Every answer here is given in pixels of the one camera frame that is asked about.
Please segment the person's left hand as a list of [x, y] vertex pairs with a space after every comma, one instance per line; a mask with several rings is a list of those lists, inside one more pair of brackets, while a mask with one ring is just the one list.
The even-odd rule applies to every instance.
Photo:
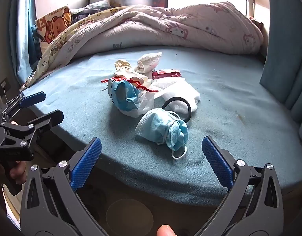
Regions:
[[[26, 182], [26, 162], [17, 161], [9, 172], [10, 177], [18, 184], [22, 185]], [[5, 177], [4, 167], [0, 164], [0, 184], [3, 183]]]

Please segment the person's right hand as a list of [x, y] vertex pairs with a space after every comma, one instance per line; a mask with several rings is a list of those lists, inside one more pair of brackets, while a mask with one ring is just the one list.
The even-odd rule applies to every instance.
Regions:
[[156, 236], [177, 236], [169, 225], [162, 225], [158, 228]]

